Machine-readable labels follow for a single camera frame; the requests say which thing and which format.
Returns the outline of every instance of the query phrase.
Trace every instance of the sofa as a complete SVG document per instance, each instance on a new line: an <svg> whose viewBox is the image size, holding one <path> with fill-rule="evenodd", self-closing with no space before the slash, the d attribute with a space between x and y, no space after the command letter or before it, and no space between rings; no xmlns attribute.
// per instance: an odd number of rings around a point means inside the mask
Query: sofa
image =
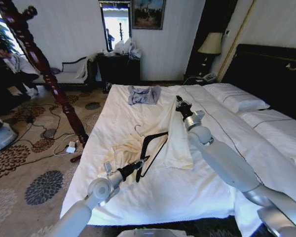
<svg viewBox="0 0 296 237"><path fill-rule="evenodd" d="M96 54L82 57L74 62L63 62L60 73L55 74L58 84L61 87L84 87L92 90L95 84L95 76L98 71ZM34 80L35 85L45 85L43 76Z"/></svg>

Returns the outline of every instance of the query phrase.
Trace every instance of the lampshade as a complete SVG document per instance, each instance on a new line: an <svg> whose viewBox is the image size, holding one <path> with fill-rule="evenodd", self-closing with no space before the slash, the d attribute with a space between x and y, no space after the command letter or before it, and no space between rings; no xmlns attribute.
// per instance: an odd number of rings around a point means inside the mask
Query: lampshade
<svg viewBox="0 0 296 237"><path fill-rule="evenodd" d="M199 53L220 54L221 53L222 33L208 33L202 46L198 49Z"/></svg>

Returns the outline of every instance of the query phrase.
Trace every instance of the wooden bedpost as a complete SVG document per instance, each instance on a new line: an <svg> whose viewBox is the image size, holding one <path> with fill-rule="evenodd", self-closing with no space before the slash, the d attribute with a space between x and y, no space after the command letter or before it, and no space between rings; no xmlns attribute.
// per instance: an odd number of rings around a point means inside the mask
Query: wooden bedpost
<svg viewBox="0 0 296 237"><path fill-rule="evenodd" d="M28 9L21 14L11 0L0 0L0 12L5 23L23 43L28 58L43 75L44 81L51 88L56 101L62 105L63 112L67 116L74 132L79 137L79 141L85 146L88 135L85 133L84 127L75 113L74 108L69 104L65 92L59 87L56 77L51 72L46 57L34 43L34 38L29 31L27 20L37 15L37 10L33 6L29 6Z"/></svg>

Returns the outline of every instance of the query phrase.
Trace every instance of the patterned carpet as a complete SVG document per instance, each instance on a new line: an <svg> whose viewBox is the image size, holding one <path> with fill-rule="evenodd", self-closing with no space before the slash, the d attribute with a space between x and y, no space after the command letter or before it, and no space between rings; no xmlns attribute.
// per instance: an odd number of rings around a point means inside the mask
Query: patterned carpet
<svg viewBox="0 0 296 237"><path fill-rule="evenodd" d="M58 221L63 199L78 166L70 159L82 153L78 143L74 154L65 153L69 141L77 141L51 93L40 94L1 117L19 133L17 142L0 152L0 237L42 237ZM101 89L92 93L67 92L70 103L89 134L107 95ZM188 235L205 237L241 236L233 217L207 218L188 222L145 226L185 230ZM115 237L137 227L87 226L80 236ZM261 227L255 236L267 236Z"/></svg>

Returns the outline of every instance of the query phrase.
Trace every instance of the white device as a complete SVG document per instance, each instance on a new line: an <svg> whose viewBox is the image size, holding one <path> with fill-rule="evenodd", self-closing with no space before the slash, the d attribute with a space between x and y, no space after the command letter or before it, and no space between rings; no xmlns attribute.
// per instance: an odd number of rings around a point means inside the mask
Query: white device
<svg viewBox="0 0 296 237"><path fill-rule="evenodd" d="M0 150L13 142L17 136L10 125L0 119Z"/></svg>
<svg viewBox="0 0 296 237"><path fill-rule="evenodd" d="M75 142L69 142L68 147L66 149L67 153L74 153L75 152Z"/></svg>
<svg viewBox="0 0 296 237"><path fill-rule="evenodd" d="M218 141L208 128L201 126L201 119L205 115L203 111L192 113L191 104L180 96L177 96L177 101L176 110L183 115L188 141L201 152L210 167L227 184L241 191L248 200L262 206L258 215L273 234L296 237L296 202L285 193L261 184L252 167L241 156L226 143ZM111 171L111 164L105 163L107 178L94 180L88 188L86 198L76 202L66 212L49 236L78 236L90 220L92 209L97 205L104 205L116 195L120 183L125 181L134 170L141 171L145 161L146 159L137 160L114 172Z"/></svg>
<svg viewBox="0 0 296 237"><path fill-rule="evenodd" d="M214 73L208 73L205 76L201 77L206 82L214 82L216 80L216 75Z"/></svg>

